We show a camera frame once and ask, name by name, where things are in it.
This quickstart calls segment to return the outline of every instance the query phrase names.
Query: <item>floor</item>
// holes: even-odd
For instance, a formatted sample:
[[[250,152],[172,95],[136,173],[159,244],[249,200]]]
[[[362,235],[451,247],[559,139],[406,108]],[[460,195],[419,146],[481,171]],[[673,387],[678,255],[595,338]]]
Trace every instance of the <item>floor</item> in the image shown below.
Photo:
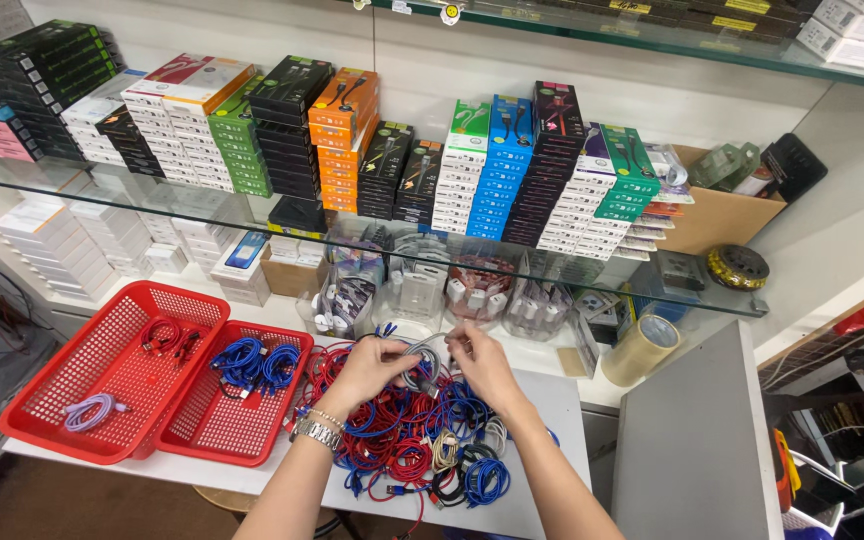
[[[328,510],[319,516],[321,523],[330,518]],[[366,539],[389,540],[412,527],[364,514],[352,520]],[[189,485],[11,454],[0,462],[0,540],[221,539],[232,538],[237,526]],[[325,538],[351,536],[339,527]],[[412,534],[442,538],[442,529],[428,523]]]

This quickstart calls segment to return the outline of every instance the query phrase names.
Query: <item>display shelf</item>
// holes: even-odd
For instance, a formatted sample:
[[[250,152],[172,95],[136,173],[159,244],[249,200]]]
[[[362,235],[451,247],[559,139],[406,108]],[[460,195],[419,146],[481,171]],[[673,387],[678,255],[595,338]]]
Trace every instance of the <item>display shelf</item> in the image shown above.
[[[371,6],[391,9],[392,0],[372,0]],[[776,43],[753,41],[742,35],[748,32],[726,27],[708,25],[720,30],[702,31],[668,25],[682,24],[678,20],[651,16],[644,9],[636,13],[635,3],[628,4],[628,11],[610,9],[610,2],[575,2],[572,0],[545,0],[542,3],[525,0],[409,0],[413,14],[435,16],[442,8],[454,4],[462,7],[457,25],[475,22],[524,30],[539,34],[561,36],[586,42],[622,45],[647,51],[699,58],[738,66],[762,68],[782,73],[792,73],[840,83],[851,83],[864,87],[864,69],[828,63],[821,56],[810,52],[795,39],[784,38]],[[604,15],[584,10],[612,11],[620,13]]]
[[[345,212],[328,211],[322,227],[328,227],[328,234],[321,238],[310,238],[295,234],[289,228],[284,231],[270,230],[267,217],[281,196],[270,199],[225,193],[204,187],[169,183],[160,178],[130,173],[124,167],[94,163],[79,163],[54,157],[46,157],[37,163],[0,159],[0,187],[44,195],[56,195],[64,199],[86,201],[131,209],[143,213],[167,215],[234,227],[237,229],[260,231],[274,236],[312,240],[327,246],[365,249],[393,255],[391,250],[363,248],[358,242],[357,232],[369,225],[383,225],[395,235],[416,233],[418,227],[402,221],[383,221],[359,217]],[[210,206],[200,204],[210,195]],[[215,205],[237,205],[244,209],[245,220],[216,219]],[[559,283],[572,288],[596,289],[617,294],[630,294],[642,298],[664,300],[672,304],[732,313],[759,318],[768,313],[768,306],[753,294],[738,292],[712,282],[704,276],[705,288],[699,292],[698,302],[657,298],[636,291],[622,291],[622,285],[629,279],[639,262],[612,257],[606,262],[576,255],[541,251],[518,244],[497,242],[464,236],[456,233],[438,232],[445,240],[447,251],[452,255],[453,266],[509,274],[542,282]],[[407,259],[425,263],[441,264],[433,258],[420,255],[401,254]],[[481,263],[468,263],[462,256],[477,255],[498,257],[515,266],[515,271],[501,272]]]

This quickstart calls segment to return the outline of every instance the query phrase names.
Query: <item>silver wristwatch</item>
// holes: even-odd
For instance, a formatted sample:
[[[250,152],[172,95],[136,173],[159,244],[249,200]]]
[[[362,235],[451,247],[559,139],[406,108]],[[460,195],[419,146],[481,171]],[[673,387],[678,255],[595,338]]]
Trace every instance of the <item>silver wristwatch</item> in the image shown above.
[[[330,448],[332,452],[338,450],[339,443],[342,442],[341,433],[336,433],[326,425],[318,423],[308,416],[303,416],[295,422],[292,434],[289,435],[289,442],[295,441],[296,436],[310,436]]]

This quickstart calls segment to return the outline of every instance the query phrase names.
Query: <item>hand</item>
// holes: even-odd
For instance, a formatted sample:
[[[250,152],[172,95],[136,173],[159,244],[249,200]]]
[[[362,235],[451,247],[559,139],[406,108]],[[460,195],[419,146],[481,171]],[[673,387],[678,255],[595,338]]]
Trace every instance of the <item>hand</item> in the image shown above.
[[[401,341],[366,337],[352,347],[342,371],[316,403],[341,421],[378,393],[402,372],[412,369],[421,357],[401,356],[409,346]]]
[[[448,351],[459,362],[465,380],[499,416],[507,416],[529,402],[512,375],[502,344],[496,339],[475,326],[458,325],[447,340]]]

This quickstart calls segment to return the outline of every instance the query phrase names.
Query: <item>forearm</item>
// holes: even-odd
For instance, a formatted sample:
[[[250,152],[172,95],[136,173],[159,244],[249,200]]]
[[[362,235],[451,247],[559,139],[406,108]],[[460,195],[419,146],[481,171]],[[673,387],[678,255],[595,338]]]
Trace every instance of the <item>forearm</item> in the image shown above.
[[[522,459],[545,537],[622,540],[616,524],[556,447],[528,400],[502,416]]]
[[[342,407],[330,406],[327,398],[322,398],[317,409],[340,421],[345,421],[349,415]],[[317,415],[312,418],[332,427],[329,421]],[[332,458],[332,450],[312,437],[295,438],[233,540],[311,538],[326,493]]]

